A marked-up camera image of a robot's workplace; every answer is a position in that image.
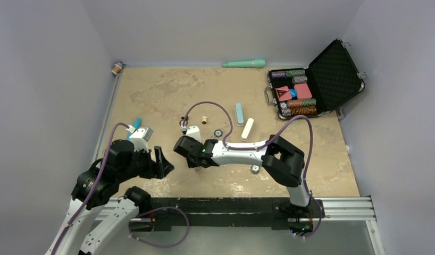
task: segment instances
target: open case lid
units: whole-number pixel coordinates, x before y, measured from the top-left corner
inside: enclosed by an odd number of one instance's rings
[[[331,112],[360,93],[365,84],[344,42],[334,40],[305,70],[318,113]]]

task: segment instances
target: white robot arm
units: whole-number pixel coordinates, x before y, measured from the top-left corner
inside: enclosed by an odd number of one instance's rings
[[[209,139],[202,143],[199,139],[199,128],[190,126],[175,144],[174,151],[186,158],[189,168],[227,164],[263,166],[276,182],[287,188],[291,204],[306,207],[310,203],[303,180],[304,153],[282,137],[260,150],[256,148],[267,141],[224,145],[220,140]],[[253,150],[237,149],[248,147]]]
[[[151,130],[142,127],[130,136],[130,141],[113,141],[107,160],[102,162],[104,170],[101,178],[97,178],[99,168],[96,166],[101,159],[78,176],[63,225],[46,255],[98,253],[103,244],[114,236],[115,229],[127,224],[131,218],[138,215],[138,212],[151,209],[150,195],[137,187],[130,188],[125,199],[121,200],[121,203],[127,205],[116,208],[90,233],[95,218],[110,197],[118,192],[120,183],[137,176],[145,179],[162,179],[174,169],[165,159],[161,147],[155,146],[156,161],[151,159],[151,151],[147,148],[150,135]],[[96,182],[96,189],[92,190],[91,187]]]

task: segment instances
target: marbled table surface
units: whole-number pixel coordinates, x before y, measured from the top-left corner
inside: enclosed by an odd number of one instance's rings
[[[109,126],[116,122],[131,124],[136,117],[142,126],[150,126],[154,133],[149,147],[161,146],[165,157],[175,166],[166,178],[133,178],[120,185],[116,197],[131,186],[139,186],[153,197],[284,197],[286,189],[277,184],[266,170],[252,174],[247,165],[210,167],[195,172],[186,161],[172,151],[182,135],[180,117],[199,101],[221,104],[235,122],[235,103],[243,107],[245,120],[255,120],[247,142],[267,140],[284,124],[268,106],[263,89],[267,85],[268,69],[221,68],[127,68],[111,112]],[[202,124],[202,116],[208,123]],[[335,113],[312,120],[314,147],[308,170],[308,186],[318,197],[358,197],[357,184]],[[216,106],[200,105],[189,115],[189,124],[198,125],[202,139],[209,139],[215,129],[225,134],[230,130],[226,115]],[[241,142],[244,127],[235,125],[229,142]],[[104,139],[108,139],[110,129]],[[114,138],[125,139],[127,131],[118,128]],[[293,122],[282,137],[308,154],[309,131],[305,121]]]

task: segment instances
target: white wall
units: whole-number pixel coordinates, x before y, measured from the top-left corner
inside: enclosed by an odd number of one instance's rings
[[[361,2],[83,0],[114,60],[152,66],[305,65],[343,36]]]
[[[89,167],[111,66],[81,1],[0,1],[0,254],[51,244]]]
[[[341,127],[388,254],[435,254],[435,1],[364,0],[344,35],[366,91]]]

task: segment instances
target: black case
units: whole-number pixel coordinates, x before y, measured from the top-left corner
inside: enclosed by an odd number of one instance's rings
[[[308,117],[319,117],[329,113],[356,96],[365,89],[365,73],[360,74],[350,58],[347,47],[341,39],[334,40],[327,48],[316,57],[306,68],[279,69],[272,71],[305,70],[308,78],[308,87],[313,98],[316,99],[316,115]],[[282,120],[289,120],[293,116],[283,116],[280,110],[280,102],[275,91],[276,88],[288,86],[293,88],[291,78],[273,79],[272,71],[267,73],[268,86],[264,92],[266,102],[276,105],[279,117]],[[268,90],[271,90],[273,100],[269,100]]]

